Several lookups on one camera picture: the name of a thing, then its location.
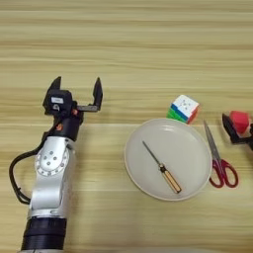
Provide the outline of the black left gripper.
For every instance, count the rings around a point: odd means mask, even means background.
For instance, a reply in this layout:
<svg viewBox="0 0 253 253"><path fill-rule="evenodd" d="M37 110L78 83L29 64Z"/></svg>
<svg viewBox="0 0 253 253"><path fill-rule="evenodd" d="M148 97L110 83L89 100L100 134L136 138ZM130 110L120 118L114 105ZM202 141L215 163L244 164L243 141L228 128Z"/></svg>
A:
<svg viewBox="0 0 253 253"><path fill-rule="evenodd" d="M60 91L61 77L56 77L46 91L45 99L49 96L58 95ZM103 101L103 89L101 79L97 78L93 90L94 103L88 106L72 108L70 114L63 113L55 116L50 136L67 137L73 141L77 139L78 131L84 120L85 113L96 113L101 110Z"/></svg>

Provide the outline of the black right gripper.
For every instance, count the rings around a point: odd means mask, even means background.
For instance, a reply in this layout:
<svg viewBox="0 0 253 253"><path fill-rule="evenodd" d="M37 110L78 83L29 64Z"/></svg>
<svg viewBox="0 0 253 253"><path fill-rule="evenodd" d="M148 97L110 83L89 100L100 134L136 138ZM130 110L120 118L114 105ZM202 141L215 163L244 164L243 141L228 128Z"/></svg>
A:
<svg viewBox="0 0 253 253"><path fill-rule="evenodd" d="M250 125L250 129L249 129L250 135L243 136L242 140L241 140L240 136L237 134L237 131L236 131L235 127L233 126L233 123L232 123L229 116L222 115L222 124L223 124L225 131L227 132L227 134L230 137L230 141L233 144L241 143L241 142L246 143L250 147L250 149L253 151L253 124Z"/></svg>

